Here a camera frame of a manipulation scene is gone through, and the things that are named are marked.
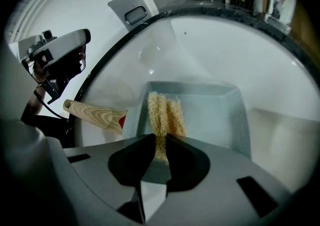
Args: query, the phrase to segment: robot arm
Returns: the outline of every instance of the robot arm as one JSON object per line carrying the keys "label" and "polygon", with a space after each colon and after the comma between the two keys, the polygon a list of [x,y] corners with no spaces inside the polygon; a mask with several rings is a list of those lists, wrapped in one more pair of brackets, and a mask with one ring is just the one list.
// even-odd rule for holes
{"label": "robot arm", "polygon": [[90,42],[90,31],[76,30],[57,38],[48,30],[31,38],[31,42],[30,39],[19,42],[20,61],[28,72],[30,64],[38,63],[45,79],[35,80],[38,87],[43,87],[51,96],[50,104],[61,96],[69,81],[85,69],[86,58],[80,62],[79,48]]}

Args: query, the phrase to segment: wooden handle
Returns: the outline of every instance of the wooden handle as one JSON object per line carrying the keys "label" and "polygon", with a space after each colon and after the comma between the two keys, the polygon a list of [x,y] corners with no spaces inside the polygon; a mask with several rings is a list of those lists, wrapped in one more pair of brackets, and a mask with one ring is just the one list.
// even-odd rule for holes
{"label": "wooden handle", "polygon": [[122,126],[127,110],[97,107],[74,100],[65,100],[63,109],[70,114],[113,133],[122,134]]}

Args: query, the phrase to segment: white wall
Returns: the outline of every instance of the white wall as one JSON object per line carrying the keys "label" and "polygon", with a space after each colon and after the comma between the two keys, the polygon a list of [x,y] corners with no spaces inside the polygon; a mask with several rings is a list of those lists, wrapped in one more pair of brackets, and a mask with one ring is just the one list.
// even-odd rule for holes
{"label": "white wall", "polygon": [[[49,0],[27,33],[27,36],[32,36],[49,29],[59,37],[83,28],[88,28],[91,32],[91,42],[86,47],[86,69],[72,79],[58,100],[50,104],[58,114],[63,112],[64,100],[75,97],[83,81],[100,58],[128,32],[108,7],[110,1],[112,0]],[[45,101],[48,102],[48,100],[50,96],[47,94]],[[52,116],[45,108],[40,114]]]}

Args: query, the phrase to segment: black rim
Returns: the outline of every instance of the black rim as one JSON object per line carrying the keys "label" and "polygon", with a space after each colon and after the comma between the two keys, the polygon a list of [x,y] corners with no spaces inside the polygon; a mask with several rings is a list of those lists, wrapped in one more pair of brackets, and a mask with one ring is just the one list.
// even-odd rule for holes
{"label": "black rim", "polygon": [[[100,71],[108,64],[111,58],[124,46],[126,45],[131,39],[133,39],[137,34],[141,31],[146,29],[147,27],[151,26],[153,23],[166,18],[173,18],[173,17],[182,17],[182,16],[209,16],[209,17],[220,17],[236,22],[243,23],[247,26],[251,26],[255,29],[258,29],[268,36],[272,37],[276,40],[279,44],[289,50],[306,68],[309,74],[312,76],[313,80],[315,81],[318,89],[320,89],[320,74],[318,68],[312,62],[310,57],[304,52],[299,45],[297,45],[293,39],[281,32],[280,30],[276,29],[275,27],[271,26],[270,24],[265,23],[264,21],[257,18],[254,12],[244,11],[239,8],[226,8],[226,7],[219,7],[219,8],[208,8],[208,7],[196,7],[196,8],[184,8],[184,9],[173,9],[167,12],[162,12],[157,14],[156,16],[148,19],[143,24],[140,24],[128,34],[126,34],[123,38],[121,38],[96,64],[96,66],[92,69],[84,83],[82,84],[81,88],[79,89],[76,97],[74,98],[75,101],[81,101],[84,94],[90,87],[91,83],[100,73]],[[75,117],[73,115],[69,116],[68,121],[68,128],[69,128],[69,138],[74,143],[74,127],[75,127]]]}

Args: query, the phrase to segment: gray tray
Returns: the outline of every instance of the gray tray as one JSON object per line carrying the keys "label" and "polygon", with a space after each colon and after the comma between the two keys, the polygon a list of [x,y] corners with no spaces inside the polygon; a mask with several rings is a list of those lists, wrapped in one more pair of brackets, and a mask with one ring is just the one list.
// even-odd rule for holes
{"label": "gray tray", "polygon": [[152,91],[181,101],[187,137],[232,149],[251,159],[246,108],[239,88],[233,85],[147,82],[142,105],[128,109],[124,138],[152,133],[147,107]]}

